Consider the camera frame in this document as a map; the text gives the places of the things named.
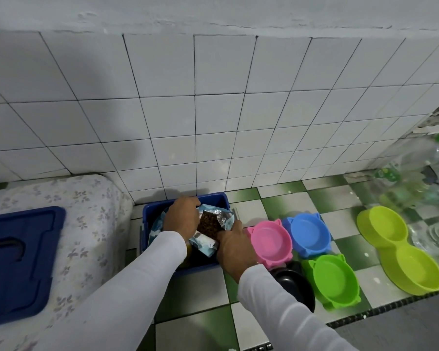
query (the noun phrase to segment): hand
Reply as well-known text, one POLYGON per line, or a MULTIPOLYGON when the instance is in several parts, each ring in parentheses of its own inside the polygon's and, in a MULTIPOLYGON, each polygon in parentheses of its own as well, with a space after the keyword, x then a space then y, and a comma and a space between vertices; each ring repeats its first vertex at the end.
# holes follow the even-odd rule
POLYGON ((178 232, 185 242, 189 241, 200 222, 200 213, 196 208, 199 205, 197 197, 182 196, 176 199, 166 213, 163 230, 178 232))
POLYGON ((242 230, 242 222, 237 220, 232 230, 218 233, 219 249, 217 258, 224 271, 239 283, 239 279, 249 267, 255 266, 257 254, 249 237, 242 230))

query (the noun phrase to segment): floral fabric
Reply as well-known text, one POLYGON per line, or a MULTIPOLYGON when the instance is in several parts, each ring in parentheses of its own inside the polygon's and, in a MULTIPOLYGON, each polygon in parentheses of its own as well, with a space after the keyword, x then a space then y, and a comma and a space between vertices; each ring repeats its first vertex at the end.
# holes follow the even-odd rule
POLYGON ((124 267, 132 200, 100 175, 77 176, 0 191, 0 214, 65 208, 47 306, 0 325, 0 351, 32 351, 39 339, 124 267))

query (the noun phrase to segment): blue cat bowl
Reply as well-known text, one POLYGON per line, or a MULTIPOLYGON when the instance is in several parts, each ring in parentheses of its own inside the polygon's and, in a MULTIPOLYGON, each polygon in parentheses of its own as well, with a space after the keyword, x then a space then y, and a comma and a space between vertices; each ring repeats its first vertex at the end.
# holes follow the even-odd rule
POLYGON ((303 259, 332 250, 330 231, 319 213, 301 213, 294 218, 283 219, 283 227, 291 235, 293 249, 303 259))

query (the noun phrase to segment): white long sleeve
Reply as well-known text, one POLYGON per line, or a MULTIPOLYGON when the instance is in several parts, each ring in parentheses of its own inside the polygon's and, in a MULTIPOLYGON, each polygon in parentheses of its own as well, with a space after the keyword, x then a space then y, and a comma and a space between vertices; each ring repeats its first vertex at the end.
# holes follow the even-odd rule
POLYGON ((136 350, 186 255, 179 233, 160 233, 143 254, 56 324, 35 351, 136 350))
POLYGON ((276 351, 357 351, 286 292, 263 265, 242 274, 238 299, 276 351))

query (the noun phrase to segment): black bowl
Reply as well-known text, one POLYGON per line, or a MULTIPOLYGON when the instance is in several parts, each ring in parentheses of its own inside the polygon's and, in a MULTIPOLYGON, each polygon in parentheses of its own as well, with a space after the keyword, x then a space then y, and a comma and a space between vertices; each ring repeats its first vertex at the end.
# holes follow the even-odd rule
POLYGON ((278 267, 270 274, 296 300, 304 304, 313 313, 316 309, 316 296, 312 286, 302 272, 299 262, 292 262, 287 267, 278 267))

